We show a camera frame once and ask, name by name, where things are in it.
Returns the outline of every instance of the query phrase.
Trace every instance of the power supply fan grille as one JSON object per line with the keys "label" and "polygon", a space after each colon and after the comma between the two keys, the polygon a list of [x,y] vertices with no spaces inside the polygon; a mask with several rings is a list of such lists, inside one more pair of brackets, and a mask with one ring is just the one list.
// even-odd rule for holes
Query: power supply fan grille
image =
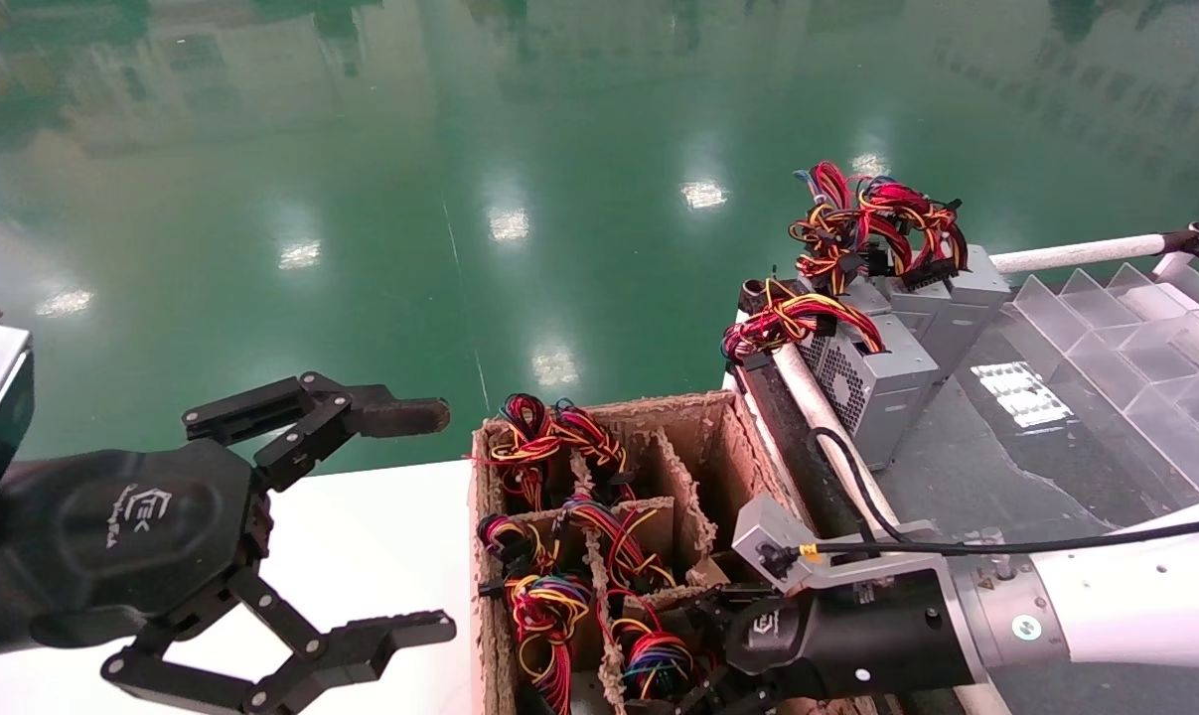
{"label": "power supply fan grille", "polygon": [[850,366],[848,356],[842,352],[839,344],[833,344],[825,353],[825,365],[818,372],[820,387],[825,390],[825,397],[833,404],[842,426],[855,433],[860,426],[860,417],[863,416],[866,397],[863,395],[863,380]]}
{"label": "power supply fan grille", "polygon": [[825,344],[830,341],[826,337],[813,337],[806,343],[797,344],[797,353],[802,354],[802,360],[807,362],[807,368],[812,372],[819,369],[820,358],[825,354]]}

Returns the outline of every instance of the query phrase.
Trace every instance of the green epoxy floor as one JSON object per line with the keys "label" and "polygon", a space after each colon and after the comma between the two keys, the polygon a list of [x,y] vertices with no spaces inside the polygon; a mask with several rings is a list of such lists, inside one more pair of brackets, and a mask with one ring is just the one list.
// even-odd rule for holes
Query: green epoxy floor
{"label": "green epoxy floor", "polygon": [[453,407],[325,470],[459,457],[514,390],[713,389],[819,158],[990,251],[1183,226],[1199,1],[0,2],[24,453],[175,447],[307,369]]}

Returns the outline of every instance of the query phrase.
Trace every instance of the cardboard box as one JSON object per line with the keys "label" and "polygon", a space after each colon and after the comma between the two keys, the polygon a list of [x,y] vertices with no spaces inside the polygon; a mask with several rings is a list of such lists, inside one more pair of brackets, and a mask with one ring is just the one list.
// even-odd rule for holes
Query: cardboard box
{"label": "cardboard box", "polygon": [[[755,493],[771,493],[790,511],[800,511],[793,507],[793,492],[777,476],[771,457],[763,451],[753,417],[735,393],[637,399],[590,407],[588,411],[626,445],[640,487],[651,492],[649,499],[619,504],[614,511],[617,516],[632,509],[657,511],[639,525],[637,537],[645,551],[658,553],[663,564],[675,571],[677,587],[651,594],[647,601],[653,608],[728,579],[748,579],[743,563],[723,552],[731,542],[736,511]],[[477,597],[481,583],[501,576],[500,563],[482,548],[475,529],[482,517],[507,512],[499,467],[487,458],[492,445],[508,439],[507,426],[495,420],[484,421],[472,434],[471,594],[472,637],[476,639],[472,711],[476,715],[516,715],[516,691],[522,678],[507,606]],[[572,453],[567,463],[577,483],[592,483],[585,458]],[[558,513],[541,511],[520,517],[535,524],[548,524]],[[608,612],[609,585],[603,566],[607,551],[600,547],[598,535],[588,534],[585,540],[584,561],[594,576],[596,625],[610,624],[613,617],[621,615]],[[596,630],[602,643],[595,642]],[[608,705],[614,714],[625,715],[621,649],[608,637],[610,630],[579,629],[573,639],[573,661],[578,671],[598,671]],[[866,698],[790,701],[779,710],[796,715],[875,711]]]}

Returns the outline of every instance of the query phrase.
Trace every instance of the gray metal box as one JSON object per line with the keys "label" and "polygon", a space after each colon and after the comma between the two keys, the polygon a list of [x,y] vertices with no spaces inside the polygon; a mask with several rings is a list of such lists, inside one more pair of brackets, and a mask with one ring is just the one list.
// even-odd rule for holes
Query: gray metal box
{"label": "gray metal box", "polygon": [[860,353],[849,326],[839,326],[833,337],[805,340],[797,349],[860,457],[870,470],[881,470],[924,407],[939,366],[899,318],[884,314],[875,322],[886,353]]}
{"label": "gray metal box", "polygon": [[[807,289],[808,293],[815,293],[815,288],[812,286],[812,281],[807,276],[797,277],[799,286]],[[890,300],[886,300],[881,292],[868,282],[867,280],[855,280],[850,282],[848,289],[842,295],[838,295],[837,300],[845,302],[856,311],[866,316],[880,316],[881,313],[890,312]]]}
{"label": "gray metal box", "polygon": [[1010,299],[1010,284],[995,270],[993,258],[981,245],[969,247],[969,271],[946,280],[948,305],[934,322],[921,343],[939,363],[944,380],[960,366],[970,346],[983,335],[988,322]]}
{"label": "gray metal box", "polygon": [[917,340],[924,341],[926,332],[939,313],[947,308],[947,288],[941,282],[932,282],[917,290],[908,290],[898,277],[878,281],[881,294],[890,300],[890,312],[899,318],[912,331]]}

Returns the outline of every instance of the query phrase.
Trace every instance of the black wire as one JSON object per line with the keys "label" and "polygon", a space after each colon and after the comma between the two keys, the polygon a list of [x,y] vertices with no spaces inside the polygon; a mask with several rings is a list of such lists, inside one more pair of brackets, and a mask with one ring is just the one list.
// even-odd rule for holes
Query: black wire
{"label": "black wire", "polygon": [[1171,539],[1179,537],[1180,535],[1199,534],[1199,522],[1191,522],[1186,524],[1171,524],[1167,527],[1157,527],[1153,529],[1137,530],[1137,533],[1121,533],[1121,534],[1103,534],[1093,535],[1093,537],[1080,537],[1080,539],[1059,539],[1059,540],[1036,540],[1035,542],[1024,543],[998,543],[998,545],[978,545],[978,543],[934,543],[934,542],[914,542],[914,540],[904,537],[899,534],[899,530],[894,528],[888,521],[881,516],[880,509],[878,509],[876,503],[872,501],[872,494],[868,493],[866,483],[863,483],[863,475],[860,474],[860,465],[856,461],[850,457],[850,451],[848,444],[843,435],[836,433],[835,429],[827,429],[826,427],[815,427],[812,429],[813,435],[826,435],[833,440],[842,452],[845,453],[848,463],[850,465],[850,475],[855,477],[855,483],[860,489],[860,498],[863,499],[863,504],[872,512],[873,519],[876,519],[881,524],[881,529],[885,530],[891,539],[894,539],[897,543],[818,543],[817,549],[820,553],[940,553],[944,557],[984,557],[992,555],[993,553],[1046,553],[1050,551],[1071,551],[1076,548],[1098,548],[1099,546],[1120,546],[1125,543],[1143,543],[1145,540],[1155,539]]}
{"label": "black wire", "polygon": [[[838,449],[840,449],[842,451],[842,457],[844,457],[845,462],[848,462],[848,464],[850,465],[850,475],[855,477],[855,486],[856,488],[860,489],[860,497],[863,498],[863,505],[867,506],[868,511],[872,512],[873,519],[876,519],[878,523],[881,524],[881,529],[891,539],[897,540],[897,542],[899,543],[911,543],[912,540],[905,537],[904,534],[899,534],[899,529],[894,528],[894,525],[891,525],[891,523],[886,521],[886,517],[881,516],[881,509],[878,509],[878,504],[875,501],[872,501],[872,495],[868,493],[868,487],[866,483],[863,483],[863,474],[860,470],[860,465],[856,462],[856,458],[850,456],[850,445],[845,441],[843,435],[839,435],[835,429],[827,429],[827,427],[814,427],[812,429],[812,435],[826,435],[826,438],[830,438],[831,441],[838,445]],[[850,501],[850,507],[855,509],[857,515],[860,515],[861,519],[863,519],[863,515],[862,512],[860,512],[858,505],[856,505],[854,501]]]}
{"label": "black wire", "polygon": [[1096,537],[1038,540],[1030,543],[818,543],[820,553],[941,553],[944,557],[983,557],[990,553],[1046,553],[1050,551],[1072,551],[1077,548],[1098,548],[1102,546],[1120,546],[1140,543],[1145,540],[1171,539],[1180,535],[1199,534],[1199,522],[1173,524],[1155,529],[1143,529],[1139,533],[1103,534]]}

